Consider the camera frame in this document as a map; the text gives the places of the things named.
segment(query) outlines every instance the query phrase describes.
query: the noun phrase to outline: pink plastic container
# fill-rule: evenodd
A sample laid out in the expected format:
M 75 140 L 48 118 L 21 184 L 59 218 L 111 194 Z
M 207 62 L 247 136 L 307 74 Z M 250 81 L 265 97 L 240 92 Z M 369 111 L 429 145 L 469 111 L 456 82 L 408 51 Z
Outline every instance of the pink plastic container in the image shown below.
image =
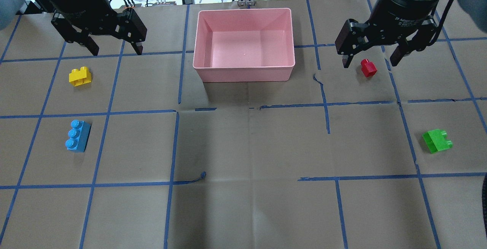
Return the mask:
M 294 64 L 289 8 L 200 11 L 193 67 L 203 82 L 287 81 Z

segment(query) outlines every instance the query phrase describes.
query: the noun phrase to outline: grid line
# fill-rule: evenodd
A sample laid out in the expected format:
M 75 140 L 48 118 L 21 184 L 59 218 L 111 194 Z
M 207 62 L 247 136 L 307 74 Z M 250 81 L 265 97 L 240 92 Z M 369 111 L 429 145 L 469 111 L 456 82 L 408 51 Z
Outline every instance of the grid line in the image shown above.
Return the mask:
M 188 20 L 189 20 L 189 5 L 186 6 L 186 18 L 184 24 L 184 35 L 183 35 L 183 51 L 181 52 L 181 70 L 179 73 L 179 91 L 178 91 L 178 104 L 181 104 L 181 96 L 183 95 L 183 75 L 184 75 L 184 64 L 186 58 L 186 40 L 188 37 Z
M 343 206 L 341 204 L 341 193 L 340 193 L 340 183 L 338 179 L 335 179 L 335 189 L 336 189 L 336 201 L 338 204 L 338 212 L 340 216 L 340 225 L 341 225 L 341 235 L 343 239 L 343 247 L 344 249 L 348 249 L 348 241 L 347 241 L 347 231 L 345 228 L 345 217 L 343 216 Z
M 174 182 L 174 169 L 176 165 L 176 150 L 178 146 L 178 134 L 179 134 L 179 112 L 176 112 L 176 123 L 174 125 L 174 140 L 172 144 L 171 175 L 169 177 L 169 193 L 167 194 L 166 226 L 164 228 L 164 249 L 167 249 L 167 239 L 169 239 L 169 220 L 171 214 L 172 189 L 173 189 L 173 182 Z

